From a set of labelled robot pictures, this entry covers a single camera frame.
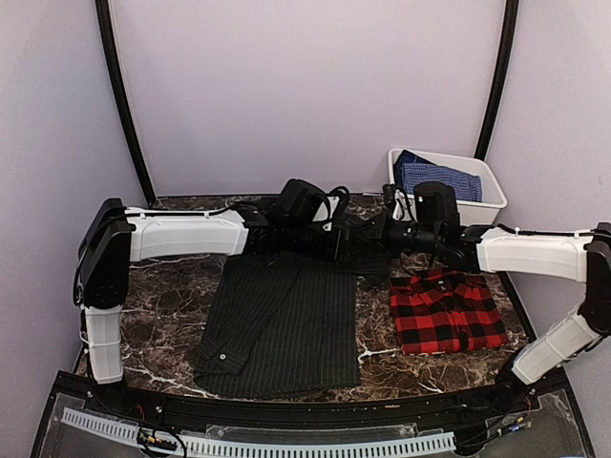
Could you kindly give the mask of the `black pinstriped long sleeve shirt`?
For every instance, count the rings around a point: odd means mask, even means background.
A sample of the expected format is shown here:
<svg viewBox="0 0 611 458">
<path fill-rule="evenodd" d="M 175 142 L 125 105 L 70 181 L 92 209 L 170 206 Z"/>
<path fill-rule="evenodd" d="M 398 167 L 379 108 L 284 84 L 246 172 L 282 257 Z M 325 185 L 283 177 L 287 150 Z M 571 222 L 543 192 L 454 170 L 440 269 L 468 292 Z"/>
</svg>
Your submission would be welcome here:
<svg viewBox="0 0 611 458">
<path fill-rule="evenodd" d="M 194 350 L 195 385 L 260 399 L 358 386 L 357 281 L 389 267 L 364 241 L 342 262 L 287 251 L 227 258 Z"/>
</svg>

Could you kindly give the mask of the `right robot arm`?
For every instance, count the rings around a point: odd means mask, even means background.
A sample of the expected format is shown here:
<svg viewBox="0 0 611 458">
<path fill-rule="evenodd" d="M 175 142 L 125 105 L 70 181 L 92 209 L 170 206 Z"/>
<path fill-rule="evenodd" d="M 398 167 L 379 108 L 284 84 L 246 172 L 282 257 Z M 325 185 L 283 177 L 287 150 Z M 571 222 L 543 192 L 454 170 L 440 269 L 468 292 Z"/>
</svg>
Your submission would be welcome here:
<svg viewBox="0 0 611 458">
<path fill-rule="evenodd" d="M 610 225 L 573 232 L 529 231 L 460 223 L 455 193 L 441 182 L 417 185 L 413 208 L 384 186 L 388 208 L 369 219 L 363 236 L 386 250 L 428 253 L 464 272 L 515 272 L 585 284 L 581 304 L 543 336 L 527 344 L 498 375 L 487 405 L 506 414 L 538 382 L 610 335 Z"/>
</svg>

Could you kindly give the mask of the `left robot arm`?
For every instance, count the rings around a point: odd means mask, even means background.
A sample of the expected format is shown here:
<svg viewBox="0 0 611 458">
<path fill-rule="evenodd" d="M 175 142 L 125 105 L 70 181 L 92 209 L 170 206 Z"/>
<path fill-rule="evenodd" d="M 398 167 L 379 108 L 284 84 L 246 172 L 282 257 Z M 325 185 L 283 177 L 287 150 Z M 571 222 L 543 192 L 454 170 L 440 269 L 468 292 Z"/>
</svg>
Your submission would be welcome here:
<svg viewBox="0 0 611 458">
<path fill-rule="evenodd" d="M 73 302 L 81 313 L 80 338 L 98 387 L 96 398 L 115 416 L 135 407 L 134 393 L 120 382 L 121 313 L 132 264 L 196 255 L 305 253 L 323 260 L 344 260 L 348 230 L 337 220 L 349 191 L 329 192 L 292 178 L 274 198 L 235 201 L 210 211 L 146 210 L 127 207 L 119 198 L 100 206 L 78 248 Z"/>
</svg>

